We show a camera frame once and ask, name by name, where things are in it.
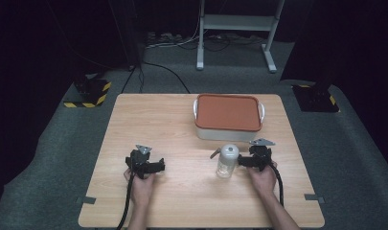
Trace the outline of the glass spray bottle white cap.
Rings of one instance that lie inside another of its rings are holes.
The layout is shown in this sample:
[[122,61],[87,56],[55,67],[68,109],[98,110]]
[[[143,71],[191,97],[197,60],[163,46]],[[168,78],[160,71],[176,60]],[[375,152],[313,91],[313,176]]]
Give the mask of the glass spray bottle white cap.
[[239,148],[234,144],[226,144],[216,149],[210,156],[211,159],[218,156],[217,176],[221,178],[229,178],[238,164]]

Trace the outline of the white metal stand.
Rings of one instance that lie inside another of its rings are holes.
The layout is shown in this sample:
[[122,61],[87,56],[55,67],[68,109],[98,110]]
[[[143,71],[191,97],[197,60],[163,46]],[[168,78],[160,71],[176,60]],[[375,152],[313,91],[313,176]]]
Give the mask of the white metal stand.
[[196,56],[196,69],[204,68],[204,34],[206,30],[268,32],[268,38],[261,45],[262,53],[270,73],[277,67],[270,49],[278,28],[285,0],[278,0],[275,13],[271,16],[207,14],[205,0],[199,0],[199,35]]

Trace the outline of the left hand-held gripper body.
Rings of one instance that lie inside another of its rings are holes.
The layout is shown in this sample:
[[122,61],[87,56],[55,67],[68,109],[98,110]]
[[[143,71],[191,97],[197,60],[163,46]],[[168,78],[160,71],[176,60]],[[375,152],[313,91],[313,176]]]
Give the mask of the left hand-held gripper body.
[[145,175],[148,174],[150,151],[150,147],[137,145],[136,149],[126,158],[127,166],[141,179],[144,179]]

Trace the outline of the person's left hand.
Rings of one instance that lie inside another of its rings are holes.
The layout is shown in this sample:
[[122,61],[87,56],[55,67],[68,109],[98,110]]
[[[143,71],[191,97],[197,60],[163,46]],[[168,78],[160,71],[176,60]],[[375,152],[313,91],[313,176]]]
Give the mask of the person's left hand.
[[150,203],[155,173],[150,174],[147,178],[141,179],[139,177],[131,178],[131,169],[124,172],[124,177],[127,182],[132,181],[131,199],[136,207],[147,208]]

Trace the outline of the person's right hand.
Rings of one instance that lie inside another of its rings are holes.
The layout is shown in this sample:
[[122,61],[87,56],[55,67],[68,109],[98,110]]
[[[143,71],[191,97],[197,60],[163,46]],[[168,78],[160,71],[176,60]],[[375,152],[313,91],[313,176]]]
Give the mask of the person's right hand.
[[247,171],[260,197],[273,195],[277,178],[270,166],[266,166],[262,171],[256,168],[248,168]]

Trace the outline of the grey tape strip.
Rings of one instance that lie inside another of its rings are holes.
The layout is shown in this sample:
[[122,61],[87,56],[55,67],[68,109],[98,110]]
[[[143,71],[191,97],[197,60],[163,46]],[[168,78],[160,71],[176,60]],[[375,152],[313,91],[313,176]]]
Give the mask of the grey tape strip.
[[90,196],[78,196],[75,200],[77,204],[94,204],[96,202],[96,198]]
[[316,195],[316,194],[304,194],[305,200],[314,200],[317,201],[319,204],[326,203],[325,199],[322,196]]

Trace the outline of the white storage box orange lid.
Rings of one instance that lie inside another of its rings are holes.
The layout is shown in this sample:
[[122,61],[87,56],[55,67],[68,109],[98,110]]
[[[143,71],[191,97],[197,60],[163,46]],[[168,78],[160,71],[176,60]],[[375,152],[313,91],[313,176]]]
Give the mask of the white storage box orange lid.
[[252,141],[265,116],[263,104],[248,95],[200,94],[193,109],[196,135],[204,140]]

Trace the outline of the black base yellow striped edge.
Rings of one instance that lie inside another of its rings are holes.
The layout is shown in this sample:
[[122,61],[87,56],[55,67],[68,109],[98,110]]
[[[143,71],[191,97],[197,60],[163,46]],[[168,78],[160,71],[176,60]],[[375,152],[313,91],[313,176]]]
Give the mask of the black base yellow striped edge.
[[110,81],[84,77],[70,86],[63,98],[63,104],[68,108],[100,106],[106,99],[110,86]]
[[329,86],[321,83],[314,85],[293,85],[292,91],[304,112],[328,112],[336,113],[339,107],[329,92]]

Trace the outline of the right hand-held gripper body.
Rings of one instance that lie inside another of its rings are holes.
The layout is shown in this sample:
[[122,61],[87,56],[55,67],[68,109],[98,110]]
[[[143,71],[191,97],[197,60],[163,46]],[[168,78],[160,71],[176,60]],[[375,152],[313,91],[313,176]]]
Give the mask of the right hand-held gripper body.
[[259,138],[250,141],[249,144],[251,145],[249,152],[252,155],[249,167],[258,168],[260,172],[266,166],[275,170],[271,159],[272,150],[269,148],[269,146],[274,146],[275,143],[264,138]]

